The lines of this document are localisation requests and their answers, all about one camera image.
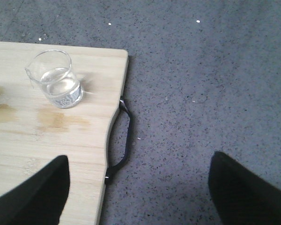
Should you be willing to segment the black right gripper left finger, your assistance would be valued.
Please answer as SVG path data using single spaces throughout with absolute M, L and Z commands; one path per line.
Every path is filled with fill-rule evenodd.
M 66 155 L 0 197 L 0 225 L 57 225 L 70 189 Z

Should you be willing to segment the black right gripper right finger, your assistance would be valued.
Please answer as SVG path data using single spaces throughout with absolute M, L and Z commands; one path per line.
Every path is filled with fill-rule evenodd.
M 208 187 L 224 225 L 281 225 L 281 190 L 223 152 L 212 156 Z

